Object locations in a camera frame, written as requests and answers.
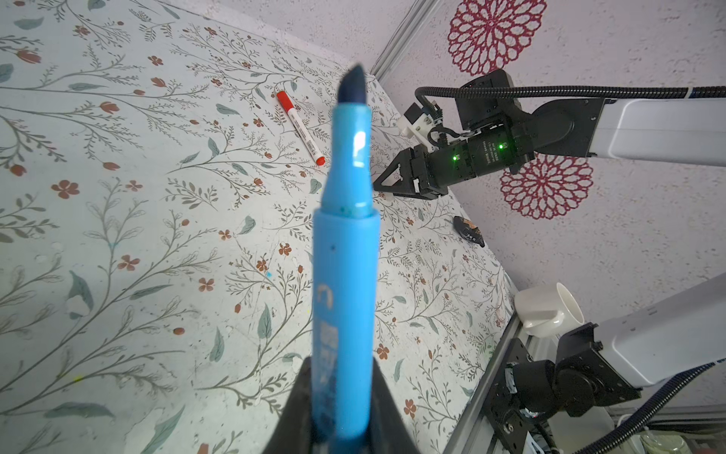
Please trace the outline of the blue highlighter pen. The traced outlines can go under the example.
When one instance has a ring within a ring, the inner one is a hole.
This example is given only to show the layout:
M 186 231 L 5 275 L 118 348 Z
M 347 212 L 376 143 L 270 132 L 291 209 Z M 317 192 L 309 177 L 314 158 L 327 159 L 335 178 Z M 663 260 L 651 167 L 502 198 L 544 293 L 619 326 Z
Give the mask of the blue highlighter pen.
M 340 81 L 330 169 L 313 217 L 312 416 L 330 453 L 359 453 L 371 413 L 381 219 L 370 169 L 372 110 L 359 65 Z

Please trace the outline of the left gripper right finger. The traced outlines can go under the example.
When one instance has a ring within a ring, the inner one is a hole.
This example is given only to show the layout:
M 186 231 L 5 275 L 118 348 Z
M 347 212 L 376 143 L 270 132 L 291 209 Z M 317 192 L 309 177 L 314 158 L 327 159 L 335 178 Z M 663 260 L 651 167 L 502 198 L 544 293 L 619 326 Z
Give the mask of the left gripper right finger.
M 374 361 L 370 417 L 370 452 L 372 454 L 419 454 L 406 431 L 381 369 Z

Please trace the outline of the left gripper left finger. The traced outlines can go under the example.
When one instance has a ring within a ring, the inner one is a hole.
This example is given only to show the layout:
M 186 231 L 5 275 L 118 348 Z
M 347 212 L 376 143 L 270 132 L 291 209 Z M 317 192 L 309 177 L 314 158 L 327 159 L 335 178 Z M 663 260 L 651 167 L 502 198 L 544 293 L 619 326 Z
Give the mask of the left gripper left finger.
M 309 454 L 313 446 L 311 357 L 302 362 L 264 454 Z

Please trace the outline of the white red-tip marker pen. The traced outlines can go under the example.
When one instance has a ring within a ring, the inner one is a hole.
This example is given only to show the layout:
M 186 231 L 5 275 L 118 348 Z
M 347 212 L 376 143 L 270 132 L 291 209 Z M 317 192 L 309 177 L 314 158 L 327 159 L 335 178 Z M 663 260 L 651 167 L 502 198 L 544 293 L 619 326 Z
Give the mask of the white red-tip marker pen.
M 302 117 L 300 117 L 300 115 L 298 114 L 296 107 L 293 110 L 290 110 L 288 113 L 285 113 L 285 114 L 287 115 L 290 122 L 292 123 L 294 130 L 297 132 L 297 134 L 300 136 L 300 138 L 304 142 L 304 146 L 306 147 L 307 151 L 309 152 L 313 162 L 317 166 L 324 166 L 326 163 L 325 157 L 321 153 L 318 145 L 316 144 L 313 136 L 310 134 L 308 128 L 306 127 L 306 125 L 304 125 Z

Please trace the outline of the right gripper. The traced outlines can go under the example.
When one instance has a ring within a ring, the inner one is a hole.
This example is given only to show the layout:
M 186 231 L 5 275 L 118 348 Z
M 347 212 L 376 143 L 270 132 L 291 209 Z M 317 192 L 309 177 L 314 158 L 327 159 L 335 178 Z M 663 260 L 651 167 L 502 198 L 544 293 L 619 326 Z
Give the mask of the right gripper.
M 532 139 L 499 122 L 426 155 L 421 149 L 400 151 L 372 186 L 380 193 L 436 199 L 451 185 L 505 169 L 517 173 L 534 157 Z

